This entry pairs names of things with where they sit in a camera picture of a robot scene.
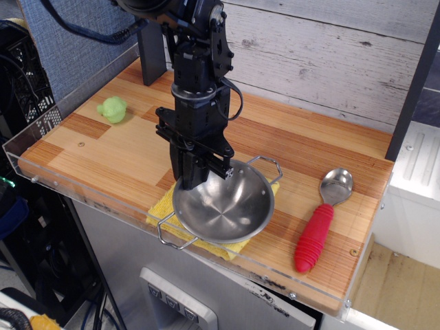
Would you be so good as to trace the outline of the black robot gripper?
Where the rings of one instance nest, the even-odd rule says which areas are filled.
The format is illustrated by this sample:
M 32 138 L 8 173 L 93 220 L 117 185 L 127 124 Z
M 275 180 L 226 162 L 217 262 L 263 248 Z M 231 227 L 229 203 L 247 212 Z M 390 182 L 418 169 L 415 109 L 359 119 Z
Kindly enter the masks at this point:
M 176 181 L 184 190 L 204 183 L 212 171 L 223 179 L 234 173 L 234 150 L 224 138 L 228 125 L 230 88 L 210 87 L 193 93 L 173 87 L 175 108 L 156 109 L 157 133 L 170 142 L 170 160 Z

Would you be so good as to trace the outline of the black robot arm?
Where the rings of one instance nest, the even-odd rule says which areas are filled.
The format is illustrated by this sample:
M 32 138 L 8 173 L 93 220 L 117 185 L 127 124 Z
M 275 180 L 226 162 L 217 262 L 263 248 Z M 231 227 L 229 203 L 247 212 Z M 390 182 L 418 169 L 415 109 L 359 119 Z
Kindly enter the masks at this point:
M 224 131 L 235 86 L 226 78 L 233 52 L 226 39 L 221 1 L 119 1 L 125 11 L 159 23 L 174 70 L 174 109 L 159 107 L 157 134 L 170 144 L 174 178 L 184 190 L 210 173 L 232 176 L 234 150 Z

